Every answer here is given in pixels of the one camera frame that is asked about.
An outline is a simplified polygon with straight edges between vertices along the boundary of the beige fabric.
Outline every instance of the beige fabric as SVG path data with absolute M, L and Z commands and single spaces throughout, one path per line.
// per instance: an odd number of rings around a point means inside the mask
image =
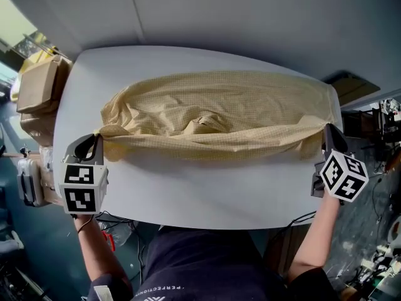
M 289 149 L 316 154 L 335 123 L 330 86 L 259 71 L 208 71 L 145 80 L 102 110 L 105 156 L 150 149 L 183 159 L 262 157 Z

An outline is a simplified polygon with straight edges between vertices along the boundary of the red object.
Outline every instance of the red object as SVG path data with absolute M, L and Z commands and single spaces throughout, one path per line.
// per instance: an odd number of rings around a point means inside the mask
M 115 251 L 115 245 L 114 245 L 114 240 L 113 240 L 113 235 L 107 234 L 105 231 L 102 231 L 103 237 L 105 238 L 106 241 L 110 240 L 110 245 L 112 248 L 112 251 Z

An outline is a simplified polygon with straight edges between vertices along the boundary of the wall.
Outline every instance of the wall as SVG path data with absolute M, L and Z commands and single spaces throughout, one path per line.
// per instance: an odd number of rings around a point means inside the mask
M 401 94 L 401 0 L 13 0 L 72 58 L 172 45 L 249 56 L 323 79 L 348 70 Z
M 15 46 L 23 34 L 31 34 L 36 28 L 19 12 L 11 0 L 0 0 L 0 38 Z

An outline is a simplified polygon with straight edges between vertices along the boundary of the dark t-shirt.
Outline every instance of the dark t-shirt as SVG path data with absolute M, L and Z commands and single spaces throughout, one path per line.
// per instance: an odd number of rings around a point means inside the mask
M 324 271 L 300 275 L 286 288 L 281 277 L 263 266 L 246 231 L 164 227 L 151 242 L 145 281 L 135 301 L 168 300 L 337 300 Z M 111 275 L 92 282 L 107 285 L 116 300 L 129 300 L 125 284 Z

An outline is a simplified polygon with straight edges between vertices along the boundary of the floor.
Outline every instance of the floor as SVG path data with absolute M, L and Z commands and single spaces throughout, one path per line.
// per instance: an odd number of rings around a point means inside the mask
M 0 107 L 0 145 L 5 144 L 8 152 L 18 151 L 24 145 L 37 149 L 36 143 L 19 128 L 15 105 L 8 103 Z M 376 168 L 372 153 L 360 150 L 366 145 L 364 140 L 351 140 L 358 159 L 366 160 L 369 173 Z M 53 300 L 79 300 L 86 296 L 90 284 L 73 222 L 61 207 L 48 205 L 30 208 L 17 195 L 16 166 L 10 159 L 0 159 L 0 186 L 5 188 L 8 208 L 13 216 L 13 226 L 26 247 L 29 275 L 42 287 L 49 288 Z M 382 241 L 388 225 L 388 195 L 398 188 L 398 172 L 371 179 L 368 187 L 352 204 L 341 207 L 332 243 L 331 255 L 325 271 L 338 290 L 353 276 L 362 258 L 368 258 L 377 243 Z M 377 180 L 383 181 L 375 187 L 375 205 L 383 214 L 377 224 L 372 207 L 372 188 Z M 138 230 L 147 241 L 157 232 L 156 224 L 140 223 Z M 280 248 L 281 256 L 276 258 L 278 271 L 284 273 L 291 262 L 296 246 L 299 245 L 308 226 L 297 226 L 286 234 L 288 246 Z M 250 231 L 261 254 L 266 249 L 269 238 L 276 230 Z M 137 238 L 132 235 L 115 252 L 129 278 L 133 278 L 134 288 L 138 287 Z

